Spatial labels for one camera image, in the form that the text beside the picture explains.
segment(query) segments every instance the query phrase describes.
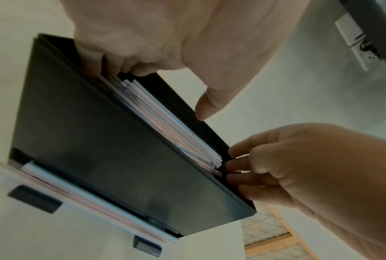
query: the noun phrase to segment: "wooden plank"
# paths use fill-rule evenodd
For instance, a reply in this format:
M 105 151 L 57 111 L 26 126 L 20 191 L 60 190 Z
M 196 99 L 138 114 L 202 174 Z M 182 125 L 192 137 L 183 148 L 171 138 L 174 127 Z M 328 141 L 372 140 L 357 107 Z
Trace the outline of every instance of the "wooden plank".
M 299 241 L 292 234 L 285 234 L 269 240 L 261 241 L 256 244 L 244 247 L 246 257 L 251 257 L 258 254 L 264 254 L 273 250 L 279 250 L 283 247 L 289 247 L 298 244 Z
M 310 257 L 313 260 L 320 260 L 318 256 L 313 253 L 313 251 L 308 247 L 307 243 L 304 242 L 303 239 L 300 238 L 300 236 L 292 229 L 292 227 L 285 221 L 280 214 L 277 212 L 277 210 L 272 206 L 266 206 L 271 213 L 283 224 L 283 226 L 290 232 L 290 234 L 293 235 L 293 237 L 298 241 L 298 243 L 306 250 L 306 252 L 310 255 Z

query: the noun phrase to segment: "stack of paper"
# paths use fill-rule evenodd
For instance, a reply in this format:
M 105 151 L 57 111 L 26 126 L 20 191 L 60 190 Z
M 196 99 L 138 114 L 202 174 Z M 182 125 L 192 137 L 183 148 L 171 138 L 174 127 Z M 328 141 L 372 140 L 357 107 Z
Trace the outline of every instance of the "stack of paper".
M 158 133 L 172 142 L 203 169 L 221 176 L 215 168 L 221 166 L 221 156 L 182 123 L 136 80 L 100 79 L 116 97 Z

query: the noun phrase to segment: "person's left hand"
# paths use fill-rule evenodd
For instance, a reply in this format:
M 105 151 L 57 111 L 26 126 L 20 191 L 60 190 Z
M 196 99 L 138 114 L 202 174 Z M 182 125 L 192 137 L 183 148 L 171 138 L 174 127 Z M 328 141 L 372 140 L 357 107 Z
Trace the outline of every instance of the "person's left hand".
M 207 86 L 204 120 L 260 71 L 297 24 L 309 0 L 61 0 L 91 76 L 189 67 Z

